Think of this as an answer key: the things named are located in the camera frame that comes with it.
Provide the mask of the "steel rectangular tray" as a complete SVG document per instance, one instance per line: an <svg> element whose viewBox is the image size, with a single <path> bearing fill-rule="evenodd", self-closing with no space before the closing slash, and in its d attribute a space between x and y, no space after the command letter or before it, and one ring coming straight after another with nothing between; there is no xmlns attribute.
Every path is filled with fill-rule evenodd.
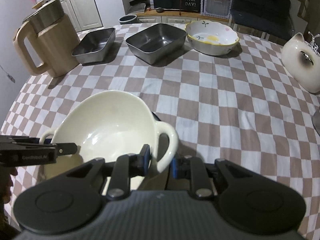
<svg viewBox="0 0 320 240"><path fill-rule="evenodd" d="M186 35L183 29L157 23L127 38L126 44L136 57L148 64L154 64L181 49Z"/></svg>
<svg viewBox="0 0 320 240"><path fill-rule="evenodd" d="M115 28L91 31L74 48L72 57L80 64L101 62L112 47L115 39Z"/></svg>

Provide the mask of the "beige thermos jug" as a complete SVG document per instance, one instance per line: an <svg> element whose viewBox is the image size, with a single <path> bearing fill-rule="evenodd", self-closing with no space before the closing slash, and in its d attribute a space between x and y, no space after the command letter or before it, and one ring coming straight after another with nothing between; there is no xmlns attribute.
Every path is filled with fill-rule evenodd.
<svg viewBox="0 0 320 240"><path fill-rule="evenodd" d="M60 77L79 63L72 56L80 39L59 0L46 3L23 20L14 47L31 75Z"/></svg>

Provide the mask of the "white cat-shaped ceramic cover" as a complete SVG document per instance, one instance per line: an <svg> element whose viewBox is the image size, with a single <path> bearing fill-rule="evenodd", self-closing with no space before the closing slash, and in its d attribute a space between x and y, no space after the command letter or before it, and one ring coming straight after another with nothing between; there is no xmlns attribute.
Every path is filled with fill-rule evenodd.
<svg viewBox="0 0 320 240"><path fill-rule="evenodd" d="M281 61L305 90L317 94L320 91L319 55L311 49L309 43L304 40L302 33L296 33L283 46Z"/></svg>

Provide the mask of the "cream two-handled bowl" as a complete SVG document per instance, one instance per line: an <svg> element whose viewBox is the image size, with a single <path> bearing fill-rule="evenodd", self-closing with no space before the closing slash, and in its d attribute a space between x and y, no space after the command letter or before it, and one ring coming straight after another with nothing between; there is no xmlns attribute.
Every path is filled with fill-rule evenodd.
<svg viewBox="0 0 320 240"><path fill-rule="evenodd" d="M113 162L124 154L138 154L150 146L148 177L162 173L178 149L178 135L168 123L157 121L139 97L117 90L90 96L71 111L58 128L46 131L40 141L73 142L78 152L63 155L43 166L44 179L51 179L94 158Z"/></svg>

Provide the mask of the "small oval steel bowl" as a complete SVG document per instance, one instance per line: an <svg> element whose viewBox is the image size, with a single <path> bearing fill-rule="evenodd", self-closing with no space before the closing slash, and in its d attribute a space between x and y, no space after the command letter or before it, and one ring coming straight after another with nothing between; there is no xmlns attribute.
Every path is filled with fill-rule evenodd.
<svg viewBox="0 0 320 240"><path fill-rule="evenodd" d="M320 108L318 108L312 116L312 124L318 135L320 135Z"/></svg>

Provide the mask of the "silver balloon-dog figurine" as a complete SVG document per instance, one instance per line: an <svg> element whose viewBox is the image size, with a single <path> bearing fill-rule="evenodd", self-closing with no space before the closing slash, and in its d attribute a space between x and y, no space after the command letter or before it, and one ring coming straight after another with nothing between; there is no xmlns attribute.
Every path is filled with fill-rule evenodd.
<svg viewBox="0 0 320 240"><path fill-rule="evenodd" d="M315 39L320 37L320 34L313 35L310 31L308 31L308 34L311 35L311 42L309 43L309 46L317 55L319 55L319 46L317 45Z"/></svg>

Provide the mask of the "grey waste bin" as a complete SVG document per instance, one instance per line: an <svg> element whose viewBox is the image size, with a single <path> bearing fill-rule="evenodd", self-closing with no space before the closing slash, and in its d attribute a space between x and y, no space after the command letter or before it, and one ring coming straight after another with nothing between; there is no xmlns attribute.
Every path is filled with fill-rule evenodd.
<svg viewBox="0 0 320 240"><path fill-rule="evenodd" d="M119 19L121 25L139 23L137 15L125 15Z"/></svg>

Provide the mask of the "dark blue folding chair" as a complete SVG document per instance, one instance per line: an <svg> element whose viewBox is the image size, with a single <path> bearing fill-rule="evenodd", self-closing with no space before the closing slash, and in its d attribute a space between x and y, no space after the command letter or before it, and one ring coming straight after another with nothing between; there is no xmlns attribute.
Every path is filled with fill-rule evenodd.
<svg viewBox="0 0 320 240"><path fill-rule="evenodd" d="M290 0L233 0L234 23L263 31L285 41L293 36Z"/></svg>

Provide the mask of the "checkered tablecloth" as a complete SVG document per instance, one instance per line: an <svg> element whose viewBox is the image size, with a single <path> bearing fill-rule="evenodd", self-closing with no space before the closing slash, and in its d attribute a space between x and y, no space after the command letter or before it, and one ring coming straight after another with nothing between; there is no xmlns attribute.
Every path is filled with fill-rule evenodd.
<svg viewBox="0 0 320 240"><path fill-rule="evenodd" d="M105 64L77 66L57 84L47 74L30 77L1 133L39 137L87 97L127 91L175 127L180 154L225 158L298 191L306 202L300 232L319 239L319 135L311 121L319 98L287 73L280 46L240 35L226 57L186 44L154 67L125 42L145 28L116 26L116 53Z"/></svg>

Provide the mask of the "floral yellow-rimmed bowl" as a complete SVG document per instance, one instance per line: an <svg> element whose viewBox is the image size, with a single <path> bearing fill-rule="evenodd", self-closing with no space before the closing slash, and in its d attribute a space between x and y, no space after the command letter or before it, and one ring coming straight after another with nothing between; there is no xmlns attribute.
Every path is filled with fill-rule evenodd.
<svg viewBox="0 0 320 240"><path fill-rule="evenodd" d="M193 49L211 56L227 55L240 40L231 27L209 20L187 23L185 31Z"/></svg>

